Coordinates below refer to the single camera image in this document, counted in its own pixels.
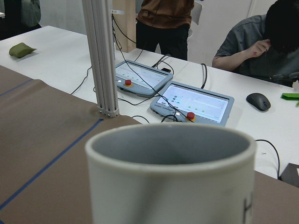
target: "mug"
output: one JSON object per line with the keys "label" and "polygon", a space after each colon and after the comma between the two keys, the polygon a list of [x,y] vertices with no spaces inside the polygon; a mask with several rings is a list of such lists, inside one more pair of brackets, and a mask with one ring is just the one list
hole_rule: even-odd
{"label": "mug", "polygon": [[193,123],[131,125],[85,145],[95,224],[250,224],[256,142]]}

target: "green object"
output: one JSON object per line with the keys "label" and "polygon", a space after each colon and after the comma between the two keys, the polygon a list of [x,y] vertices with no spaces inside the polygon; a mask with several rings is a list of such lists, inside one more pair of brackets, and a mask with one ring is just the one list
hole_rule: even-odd
{"label": "green object", "polygon": [[11,56],[15,56],[17,58],[24,57],[27,54],[30,54],[32,51],[36,50],[35,48],[31,48],[24,43],[19,43],[14,45],[10,50],[9,54]]}
{"label": "green object", "polygon": [[286,100],[299,100],[299,93],[283,93],[281,98]]}

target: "person's hand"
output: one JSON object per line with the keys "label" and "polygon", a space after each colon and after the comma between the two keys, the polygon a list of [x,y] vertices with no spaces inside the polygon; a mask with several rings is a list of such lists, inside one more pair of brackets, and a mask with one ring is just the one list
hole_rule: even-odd
{"label": "person's hand", "polygon": [[247,58],[259,57],[264,52],[269,50],[270,47],[271,47],[271,43],[269,39],[257,41],[254,45],[252,45],[250,48],[245,50],[246,56]]}

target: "blue tape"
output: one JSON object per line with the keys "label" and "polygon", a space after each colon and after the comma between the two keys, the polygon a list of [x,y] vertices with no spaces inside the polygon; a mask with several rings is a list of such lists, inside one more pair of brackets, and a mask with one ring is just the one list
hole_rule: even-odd
{"label": "blue tape", "polygon": [[32,80],[33,80],[33,79],[30,79],[30,80],[28,80],[28,81],[26,81],[26,82],[24,82],[24,83],[22,83],[22,84],[20,84],[20,85],[17,85],[16,87],[14,87],[14,88],[12,88],[12,89],[10,89],[10,90],[8,90],[8,91],[6,91],[6,92],[0,94],[0,97],[2,97],[3,95],[5,95],[5,94],[7,94],[7,93],[9,93],[9,92],[11,92],[11,91],[13,91],[13,90],[19,88],[20,86],[22,86],[22,85],[24,85],[24,84],[26,84],[26,83],[28,83],[28,82],[31,82]]}
{"label": "blue tape", "polygon": [[67,153],[74,145],[76,145],[81,139],[83,139],[88,133],[90,133],[103,119],[99,119],[91,128],[89,128],[84,134],[71,143],[65,150],[63,150],[58,156],[50,161],[44,168],[37,172],[28,182],[20,187],[14,194],[12,194],[3,204],[0,205],[0,210],[7,206],[15,197],[17,197],[26,187],[28,187],[36,178],[38,178],[43,172],[45,172],[50,166],[52,166],[60,157]]}

